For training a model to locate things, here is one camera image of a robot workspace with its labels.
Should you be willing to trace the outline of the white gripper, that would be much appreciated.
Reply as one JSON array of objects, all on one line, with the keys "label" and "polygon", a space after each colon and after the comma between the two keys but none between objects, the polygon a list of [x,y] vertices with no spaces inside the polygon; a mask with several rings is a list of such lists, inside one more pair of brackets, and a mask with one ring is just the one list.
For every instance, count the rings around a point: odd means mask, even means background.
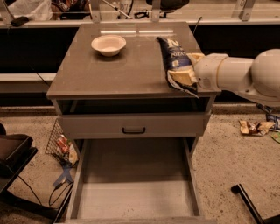
[{"label": "white gripper", "polygon": [[191,69],[181,71],[169,70],[168,74],[176,82],[183,85],[191,86],[199,81],[199,85],[204,89],[220,91],[221,89],[218,87],[219,67],[228,55],[211,53],[205,56],[203,53],[188,53],[187,56],[192,64],[195,65],[194,71]]}]

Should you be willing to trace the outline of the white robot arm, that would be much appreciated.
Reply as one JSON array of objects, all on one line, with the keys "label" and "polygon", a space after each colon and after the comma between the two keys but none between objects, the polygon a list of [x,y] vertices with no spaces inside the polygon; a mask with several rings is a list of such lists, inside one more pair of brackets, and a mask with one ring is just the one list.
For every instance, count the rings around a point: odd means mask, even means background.
[{"label": "white robot arm", "polygon": [[195,97],[196,84],[219,92],[230,91],[252,102],[280,106],[280,50],[261,52],[255,59],[229,57],[224,53],[188,53],[191,64],[167,72],[169,84]]}]

